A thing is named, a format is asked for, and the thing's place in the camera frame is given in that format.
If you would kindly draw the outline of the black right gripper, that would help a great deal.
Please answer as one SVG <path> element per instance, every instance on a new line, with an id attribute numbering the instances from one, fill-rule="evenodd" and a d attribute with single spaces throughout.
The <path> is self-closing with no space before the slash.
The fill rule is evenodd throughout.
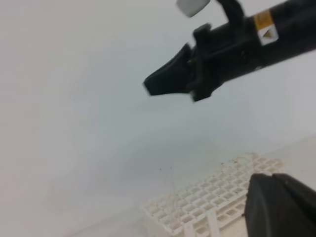
<path id="1" fill-rule="evenodd" d="M 260 42 L 254 24 L 211 29 L 204 24 L 193 32 L 193 50 L 185 44 L 143 86 L 151 96 L 190 93 L 197 102 L 211 96 L 225 82 L 262 67 Z"/>

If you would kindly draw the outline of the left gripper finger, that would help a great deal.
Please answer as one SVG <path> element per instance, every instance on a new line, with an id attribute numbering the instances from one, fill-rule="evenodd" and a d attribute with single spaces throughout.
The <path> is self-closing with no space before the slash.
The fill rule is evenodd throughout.
<path id="1" fill-rule="evenodd" d="M 316 192 L 287 174 L 253 174 L 244 217 L 250 237 L 315 237 Z"/>

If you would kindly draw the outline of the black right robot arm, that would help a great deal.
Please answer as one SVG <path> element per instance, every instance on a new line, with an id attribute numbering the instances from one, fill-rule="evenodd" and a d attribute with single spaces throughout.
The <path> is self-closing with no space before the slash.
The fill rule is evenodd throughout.
<path id="1" fill-rule="evenodd" d="M 195 29 L 195 46 L 184 45 L 144 80 L 151 96 L 183 93 L 197 102 L 230 80 L 316 48 L 313 0 L 287 0 L 252 16 L 236 0 L 220 4 L 227 23 Z"/>

